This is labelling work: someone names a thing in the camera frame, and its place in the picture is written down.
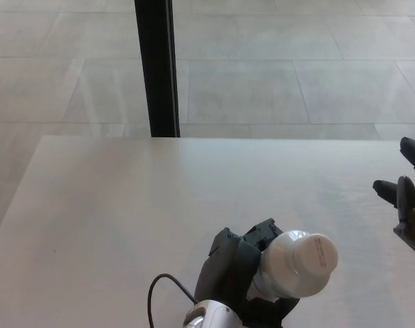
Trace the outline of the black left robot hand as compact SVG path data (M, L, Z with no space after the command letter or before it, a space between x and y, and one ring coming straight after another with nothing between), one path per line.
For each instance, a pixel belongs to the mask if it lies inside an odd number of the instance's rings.
M281 327L283 319L299 299L281 297L275 301L256 296L248 299L261 259L282 231L270 218L240 236L225 227L214 238L194 293L197 301L219 301L231 307L245 327Z

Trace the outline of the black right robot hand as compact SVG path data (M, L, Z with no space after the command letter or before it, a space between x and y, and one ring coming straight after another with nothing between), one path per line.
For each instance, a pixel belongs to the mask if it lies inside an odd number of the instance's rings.
M403 137L400 153L415 169L415 139ZM376 180L373 189L381 199L397 209L399 222L393 231L415 251L415 186L412 180L407 176L400 176L397 183Z

